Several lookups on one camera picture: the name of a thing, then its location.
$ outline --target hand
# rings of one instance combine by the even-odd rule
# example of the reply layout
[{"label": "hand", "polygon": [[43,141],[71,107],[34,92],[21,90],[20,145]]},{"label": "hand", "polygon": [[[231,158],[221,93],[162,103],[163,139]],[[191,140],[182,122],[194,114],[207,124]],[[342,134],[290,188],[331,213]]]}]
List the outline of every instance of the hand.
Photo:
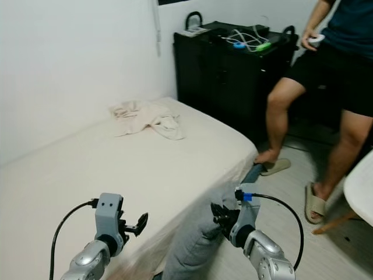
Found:
[{"label": "hand", "polygon": [[318,34],[313,29],[306,29],[302,36],[302,46],[307,50],[317,51],[317,49],[311,46],[308,42],[309,38],[316,38],[317,36]]}]

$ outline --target beige slipper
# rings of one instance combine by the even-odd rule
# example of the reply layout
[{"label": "beige slipper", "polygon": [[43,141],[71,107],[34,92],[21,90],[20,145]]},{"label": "beige slipper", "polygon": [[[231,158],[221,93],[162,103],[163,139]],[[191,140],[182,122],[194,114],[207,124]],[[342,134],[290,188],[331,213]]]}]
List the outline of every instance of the beige slipper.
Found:
[{"label": "beige slipper", "polygon": [[325,200],[314,196],[314,184],[308,183],[305,189],[305,217],[310,223],[317,224],[321,223],[323,217],[312,218],[311,212],[314,211],[317,214],[324,216],[325,215]]},{"label": "beige slipper", "polygon": [[275,163],[265,162],[263,166],[266,171],[262,172],[261,175],[269,176],[284,169],[288,169],[291,166],[291,162],[288,159],[277,159]]}]

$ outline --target gray cushion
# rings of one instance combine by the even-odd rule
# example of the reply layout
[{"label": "gray cushion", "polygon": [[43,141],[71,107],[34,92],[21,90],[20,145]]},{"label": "gray cushion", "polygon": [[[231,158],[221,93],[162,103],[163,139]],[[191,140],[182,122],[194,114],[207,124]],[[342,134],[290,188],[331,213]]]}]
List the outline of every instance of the gray cushion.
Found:
[{"label": "gray cushion", "polygon": [[236,207],[234,189],[238,183],[229,183],[208,191],[190,207],[182,221],[167,256],[162,280],[192,279],[214,256],[222,241],[220,226],[213,221],[210,204]]}]

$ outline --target bed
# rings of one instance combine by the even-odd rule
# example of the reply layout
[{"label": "bed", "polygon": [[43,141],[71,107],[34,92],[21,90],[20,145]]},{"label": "bed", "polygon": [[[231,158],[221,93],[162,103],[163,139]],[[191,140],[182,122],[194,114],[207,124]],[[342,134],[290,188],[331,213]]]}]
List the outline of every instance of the bed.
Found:
[{"label": "bed", "polygon": [[[171,98],[158,101],[180,115],[185,139],[171,141],[151,128],[115,137],[118,124],[110,119],[2,166],[1,279],[48,279],[60,220],[101,193],[124,197],[129,224],[149,213],[143,233],[130,237],[103,279],[118,272],[120,279],[151,279],[188,207],[207,190],[244,178],[257,153],[249,139]],[[93,209],[71,216],[57,241],[54,279],[95,232]]]}]

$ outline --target crumpled towel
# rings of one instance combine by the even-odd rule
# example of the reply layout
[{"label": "crumpled towel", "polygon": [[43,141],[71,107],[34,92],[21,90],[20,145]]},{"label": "crumpled towel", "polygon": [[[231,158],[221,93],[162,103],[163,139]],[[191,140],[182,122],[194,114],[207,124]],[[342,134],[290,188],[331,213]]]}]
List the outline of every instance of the crumpled towel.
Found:
[{"label": "crumpled towel", "polygon": [[124,136],[152,127],[160,135],[170,140],[184,138],[180,130],[178,115],[166,106],[149,101],[130,101],[111,109],[113,116],[121,123]]}]

